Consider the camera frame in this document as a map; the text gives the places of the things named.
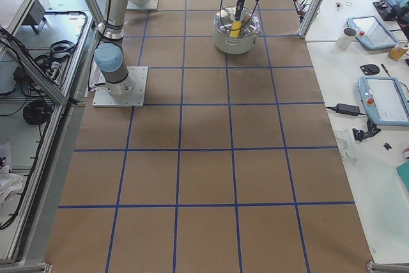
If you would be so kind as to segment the yellow corn cob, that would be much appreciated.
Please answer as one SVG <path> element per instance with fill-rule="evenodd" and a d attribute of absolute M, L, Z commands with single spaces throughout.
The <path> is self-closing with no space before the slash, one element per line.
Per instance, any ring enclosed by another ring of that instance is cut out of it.
<path fill-rule="evenodd" d="M 238 38 L 240 36 L 241 27 L 242 27 L 242 21 L 234 20 L 231 25 L 229 36 L 231 38 Z"/>

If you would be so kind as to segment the glass pot lid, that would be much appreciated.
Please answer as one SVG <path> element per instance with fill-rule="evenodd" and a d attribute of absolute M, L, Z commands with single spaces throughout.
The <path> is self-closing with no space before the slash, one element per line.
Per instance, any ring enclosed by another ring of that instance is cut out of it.
<path fill-rule="evenodd" d="M 215 14 L 214 26 L 216 32 L 230 37 L 231 31 L 238 31 L 238 38 L 258 35 L 260 31 L 258 16 L 250 9 L 243 8 L 240 19 L 236 18 L 236 7 L 229 6 Z"/>

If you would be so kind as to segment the pale green steel pot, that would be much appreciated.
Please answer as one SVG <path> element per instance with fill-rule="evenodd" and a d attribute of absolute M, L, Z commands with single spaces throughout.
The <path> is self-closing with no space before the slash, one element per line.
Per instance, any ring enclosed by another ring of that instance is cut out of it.
<path fill-rule="evenodd" d="M 213 41 L 215 46 L 226 54 L 244 54 L 249 52 L 258 42 L 261 36 L 261 28 L 258 35 L 250 35 L 247 38 L 231 38 L 226 37 L 215 30 L 213 26 Z"/>

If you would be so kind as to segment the white mug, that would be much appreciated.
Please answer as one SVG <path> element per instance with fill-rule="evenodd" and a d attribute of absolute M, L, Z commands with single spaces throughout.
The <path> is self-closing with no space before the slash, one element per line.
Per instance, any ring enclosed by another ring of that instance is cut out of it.
<path fill-rule="evenodd" d="M 357 36 L 357 30 L 352 27 L 346 27 L 343 29 L 341 35 L 335 42 L 335 46 L 338 49 L 346 50 L 352 41 L 354 41 L 355 37 Z"/>

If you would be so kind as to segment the blue teach pendant far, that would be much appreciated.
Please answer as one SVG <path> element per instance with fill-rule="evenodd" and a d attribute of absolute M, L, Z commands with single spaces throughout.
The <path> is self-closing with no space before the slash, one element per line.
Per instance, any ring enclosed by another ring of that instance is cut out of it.
<path fill-rule="evenodd" d="M 399 43 L 383 21 L 374 15 L 349 17 L 346 24 L 357 31 L 357 40 L 369 50 L 388 49 Z"/>

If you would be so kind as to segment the blue teach pendant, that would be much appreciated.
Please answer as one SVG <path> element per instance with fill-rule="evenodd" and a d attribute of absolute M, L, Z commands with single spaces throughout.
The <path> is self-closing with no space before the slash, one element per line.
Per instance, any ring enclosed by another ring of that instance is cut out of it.
<path fill-rule="evenodd" d="M 397 78 L 362 76 L 357 88 L 367 117 L 375 125 L 408 126 L 408 102 Z"/>
<path fill-rule="evenodd" d="M 388 49 L 399 43 L 383 21 L 374 15 L 349 17 L 346 24 L 357 31 L 357 40 L 369 50 Z"/>

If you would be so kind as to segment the black computer mouse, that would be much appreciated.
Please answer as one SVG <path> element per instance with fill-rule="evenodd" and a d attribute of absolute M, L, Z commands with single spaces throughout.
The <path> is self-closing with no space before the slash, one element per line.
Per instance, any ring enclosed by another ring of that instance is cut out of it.
<path fill-rule="evenodd" d="M 376 75 L 380 73 L 380 68 L 375 64 L 366 64 L 360 66 L 364 75 Z"/>

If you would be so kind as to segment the blue teach pendant near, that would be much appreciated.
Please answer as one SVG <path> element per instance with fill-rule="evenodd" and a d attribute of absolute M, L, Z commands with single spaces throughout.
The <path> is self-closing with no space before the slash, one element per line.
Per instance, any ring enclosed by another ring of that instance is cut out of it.
<path fill-rule="evenodd" d="M 397 78 L 362 76 L 357 88 L 367 117 L 375 125 L 408 126 L 408 102 Z"/>

